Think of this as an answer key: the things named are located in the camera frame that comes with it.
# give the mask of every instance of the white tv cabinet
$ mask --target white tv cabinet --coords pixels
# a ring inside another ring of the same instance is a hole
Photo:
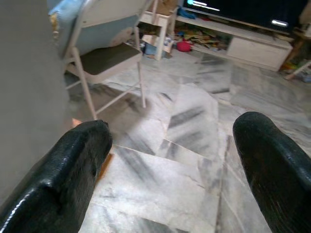
[[[199,18],[189,19],[181,16],[178,16],[176,20],[233,35],[227,51],[220,50],[215,52],[200,45],[192,46],[193,50],[239,61],[256,67],[278,71],[292,50],[292,46],[287,41],[235,28],[223,23],[205,21]]]

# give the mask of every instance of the television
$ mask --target television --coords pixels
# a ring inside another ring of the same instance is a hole
[[[308,0],[184,0],[186,10],[289,33]]]

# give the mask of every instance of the white metal chair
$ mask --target white metal chair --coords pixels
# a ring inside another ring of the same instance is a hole
[[[86,0],[76,20],[72,37],[66,51],[67,70],[79,77],[79,81],[68,86],[72,88],[82,84],[84,96],[90,108],[92,116],[97,119],[97,114],[114,102],[140,85],[142,106],[145,108],[144,82],[141,74],[142,53],[139,48],[139,31],[136,25],[139,23],[140,15],[148,8],[150,1],[146,0]],[[76,46],[79,34],[83,28],[105,24],[112,21],[124,19],[137,15],[138,19],[133,25],[136,47],[125,43],[114,47],[97,48],[80,56]],[[87,83],[102,83],[108,77],[137,63],[139,81],[127,91],[115,97],[105,106],[95,109]]]

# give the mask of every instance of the wall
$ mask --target wall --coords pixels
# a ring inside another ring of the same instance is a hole
[[[0,204],[70,127],[44,0],[0,4]]]

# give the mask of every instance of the dark seat cushion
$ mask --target dark seat cushion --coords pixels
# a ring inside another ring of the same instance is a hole
[[[81,56],[81,61],[84,71],[98,75],[139,53],[136,48],[121,44],[115,47],[93,50]]]

